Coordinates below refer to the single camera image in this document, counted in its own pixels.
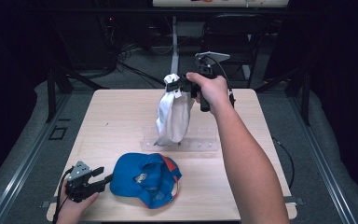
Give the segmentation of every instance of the baseball cap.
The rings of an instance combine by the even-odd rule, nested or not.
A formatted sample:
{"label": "baseball cap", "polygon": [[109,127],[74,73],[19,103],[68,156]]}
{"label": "baseball cap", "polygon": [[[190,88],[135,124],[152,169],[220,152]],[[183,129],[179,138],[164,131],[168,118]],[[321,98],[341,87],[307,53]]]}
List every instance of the baseball cap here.
{"label": "baseball cap", "polygon": [[181,177],[176,163],[159,153],[126,153],[113,171],[110,190],[118,196],[137,197],[148,208],[170,203]]}

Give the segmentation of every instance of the wooden table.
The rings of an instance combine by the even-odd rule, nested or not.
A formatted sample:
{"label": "wooden table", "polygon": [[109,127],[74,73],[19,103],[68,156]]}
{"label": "wooden table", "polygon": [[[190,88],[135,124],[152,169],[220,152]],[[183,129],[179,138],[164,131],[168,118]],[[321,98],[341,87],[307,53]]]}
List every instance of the wooden table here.
{"label": "wooden table", "polygon": [[153,0],[154,7],[287,7],[289,0]]}
{"label": "wooden table", "polygon": [[[117,159],[127,152],[142,151],[143,127],[154,127],[158,102],[164,90],[101,90],[96,91],[80,127],[77,139],[64,171],[82,160],[90,168],[104,166],[104,173],[92,177],[90,183],[111,174]],[[267,123],[253,90],[234,90],[236,110],[266,151],[281,182],[284,196],[290,196],[280,161],[272,143]],[[200,105],[191,110],[189,128],[216,128],[210,113],[200,112]],[[106,186],[105,192],[85,212],[86,221],[208,221],[239,220],[240,215],[231,193],[222,151],[163,151],[179,166],[178,197],[159,209],[145,208],[137,198],[119,197]],[[52,220],[55,203],[48,210]],[[287,204],[291,219],[296,217],[296,207]]]}

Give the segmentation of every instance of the wire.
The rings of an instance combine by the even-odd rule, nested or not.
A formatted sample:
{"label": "wire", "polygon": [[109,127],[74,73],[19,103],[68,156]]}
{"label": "wire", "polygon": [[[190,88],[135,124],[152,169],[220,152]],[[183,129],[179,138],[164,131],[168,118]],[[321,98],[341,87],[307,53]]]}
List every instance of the wire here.
{"label": "wire", "polygon": [[65,177],[66,177],[67,175],[69,175],[73,170],[74,170],[74,166],[72,166],[69,170],[65,171],[65,174],[63,174],[63,176],[62,176],[62,178],[61,178],[60,185],[58,186],[57,205],[56,205],[55,213],[54,213],[54,216],[53,216],[53,221],[52,221],[53,224],[57,223],[58,214],[60,213],[63,204],[64,204],[64,203],[66,202],[66,200],[68,199],[68,197],[67,197],[67,198],[63,201],[62,205],[60,205],[62,182],[63,182],[63,180],[65,179]]}
{"label": "wire", "polygon": [[293,162],[292,155],[290,155],[289,151],[287,151],[287,149],[282,145],[282,143],[280,141],[278,141],[273,136],[271,136],[271,137],[283,149],[283,151],[286,153],[287,157],[289,158],[290,163],[292,164],[292,177],[289,182],[289,189],[291,189],[293,186],[293,181],[295,180],[295,163]]}
{"label": "wire", "polygon": [[133,68],[133,67],[131,67],[131,66],[129,66],[129,65],[123,63],[123,62],[117,62],[117,63],[119,63],[119,64],[122,65],[124,68],[128,69],[129,71],[132,71],[133,73],[135,73],[135,74],[137,74],[137,75],[139,75],[139,76],[141,76],[141,77],[150,78],[150,79],[152,79],[153,81],[155,81],[155,82],[157,82],[158,84],[161,84],[161,85],[163,85],[163,86],[165,87],[165,83],[164,83],[162,80],[160,80],[160,79],[158,79],[158,78],[156,78],[156,77],[152,77],[152,76],[148,75],[147,73],[145,73],[145,72],[143,72],[143,71],[141,71],[141,70],[138,70],[138,69],[136,69],[136,68]]}
{"label": "wire", "polygon": [[215,59],[212,58],[211,56],[206,55],[205,57],[211,59],[214,63],[216,63],[216,64],[219,66],[220,70],[222,70],[223,76],[224,76],[225,79],[226,79],[227,87],[228,87],[228,90],[229,90],[229,99],[230,99],[230,102],[231,102],[232,106],[234,106],[234,102],[235,102],[234,92],[232,91],[231,85],[229,84],[228,76],[227,76],[227,74],[226,74],[226,72],[225,72],[225,69],[223,69],[223,67],[222,67],[222,65],[220,64],[220,62],[218,62],[217,60],[215,60]]}

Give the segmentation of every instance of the gray floor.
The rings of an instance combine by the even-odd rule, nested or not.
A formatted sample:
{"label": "gray floor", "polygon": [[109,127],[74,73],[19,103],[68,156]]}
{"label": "gray floor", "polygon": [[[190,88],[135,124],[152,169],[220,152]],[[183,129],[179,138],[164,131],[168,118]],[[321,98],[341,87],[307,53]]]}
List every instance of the gray floor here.
{"label": "gray floor", "polygon": [[[263,84],[269,50],[268,44],[261,50],[252,88]],[[192,49],[183,46],[180,52],[179,74],[196,70]],[[170,53],[159,55],[139,49],[133,51],[125,63],[163,78],[170,73],[171,58]],[[231,77],[232,80],[236,78],[241,80],[238,76]],[[122,71],[122,67],[93,81],[112,89],[154,88],[141,77]],[[40,204],[48,200],[56,189],[92,96],[89,87],[76,80],[72,83],[75,87],[73,94],[58,93],[59,113],[50,124],[45,123],[48,117],[47,84],[35,88],[38,101],[34,113],[0,169],[0,223],[48,223],[47,208],[40,207]],[[291,191],[305,204],[297,207],[298,215],[292,223],[358,223],[358,187],[339,159],[337,142],[317,96],[312,94],[310,97],[311,125],[307,127],[298,118],[298,100],[285,97],[284,87],[285,83],[281,83],[272,90],[259,93],[258,98],[271,136],[282,143],[294,160],[295,179]],[[66,129],[62,140],[48,140],[54,127]],[[315,153],[315,148],[322,152],[322,159],[327,162],[327,173],[333,174],[333,187],[331,180],[325,179],[326,169],[320,166],[321,158]],[[293,173],[289,158],[281,146],[276,145],[276,149],[289,181]],[[342,212],[342,206],[349,212]]]}

